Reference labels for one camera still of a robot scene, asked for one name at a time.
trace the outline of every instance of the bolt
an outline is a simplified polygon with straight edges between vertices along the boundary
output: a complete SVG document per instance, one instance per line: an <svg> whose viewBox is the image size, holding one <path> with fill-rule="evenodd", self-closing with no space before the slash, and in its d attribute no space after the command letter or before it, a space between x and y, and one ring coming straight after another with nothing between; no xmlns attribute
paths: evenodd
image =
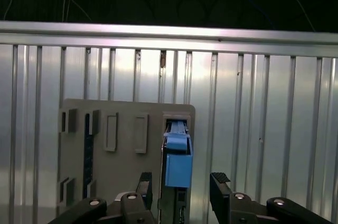
<svg viewBox="0 0 338 224"><path fill-rule="evenodd" d="M97 199L92 200L89 204L94 207L97 206L100 203L100 201L98 201Z"/></svg>
<svg viewBox="0 0 338 224"><path fill-rule="evenodd" d="M237 193L237 194L235 194L234 196L235 196L236 198L238 198L238 199L243 199L243 198L244 198L244 195L241 194L241 193Z"/></svg>
<svg viewBox="0 0 338 224"><path fill-rule="evenodd" d="M282 199L275 199L274 203L276 203L279 206L283 206L284 205L284 201Z"/></svg>
<svg viewBox="0 0 338 224"><path fill-rule="evenodd" d="M128 199L136 199L136 195L128 195L127 198Z"/></svg>

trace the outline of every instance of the blue plastic block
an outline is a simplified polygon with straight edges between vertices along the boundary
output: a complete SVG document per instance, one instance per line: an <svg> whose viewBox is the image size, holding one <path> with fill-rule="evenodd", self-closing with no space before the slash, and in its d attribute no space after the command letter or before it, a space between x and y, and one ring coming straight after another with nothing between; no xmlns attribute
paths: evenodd
<svg viewBox="0 0 338 224"><path fill-rule="evenodd" d="M165 185L169 187L189 188L192 176L192 144L190 136L188 137L190 154L167 154Z"/></svg>
<svg viewBox="0 0 338 224"><path fill-rule="evenodd" d="M172 150L187 150L185 126L182 121L172 122L169 133L164 134L167 137L167 148Z"/></svg>

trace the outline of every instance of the corrugated metal wall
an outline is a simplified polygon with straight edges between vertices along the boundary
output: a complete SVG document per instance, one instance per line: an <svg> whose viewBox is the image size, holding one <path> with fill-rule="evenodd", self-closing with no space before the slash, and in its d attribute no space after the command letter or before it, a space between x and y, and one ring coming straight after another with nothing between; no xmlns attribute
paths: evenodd
<svg viewBox="0 0 338 224"><path fill-rule="evenodd" d="M65 98L194 105L192 223L216 223L210 170L336 222L337 72L331 58L0 45L1 223L54 217Z"/></svg>

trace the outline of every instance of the blue cable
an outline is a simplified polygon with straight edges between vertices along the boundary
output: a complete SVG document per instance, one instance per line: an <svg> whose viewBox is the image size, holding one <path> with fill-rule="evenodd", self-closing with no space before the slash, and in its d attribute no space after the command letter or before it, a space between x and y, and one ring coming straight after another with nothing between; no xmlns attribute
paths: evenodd
<svg viewBox="0 0 338 224"><path fill-rule="evenodd" d="M258 5L256 5L252 0L248 0L253 6L254 8L256 8L258 11L261 12L262 15L264 15L264 17L268 20L268 22L270 23L270 25L273 27L273 29L275 30L275 25L272 22L272 20L270 19L270 17L263 11L262 8L260 8Z"/></svg>

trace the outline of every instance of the gray plastic board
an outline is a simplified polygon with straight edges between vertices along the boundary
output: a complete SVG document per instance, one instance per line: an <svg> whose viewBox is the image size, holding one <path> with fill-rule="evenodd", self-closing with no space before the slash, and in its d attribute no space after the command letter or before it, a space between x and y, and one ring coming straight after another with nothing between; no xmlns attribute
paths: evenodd
<svg viewBox="0 0 338 224"><path fill-rule="evenodd" d="M86 116L93 136L92 170L86 172L92 178L83 188ZM195 109L191 105L65 100L59 113L59 211L80 201L84 189L88 197L100 197L109 204L119 193L135 191L142 172L152 172L152 212L157 217L167 119L186 120L193 139ZM189 214L190 193L187 200Z"/></svg>

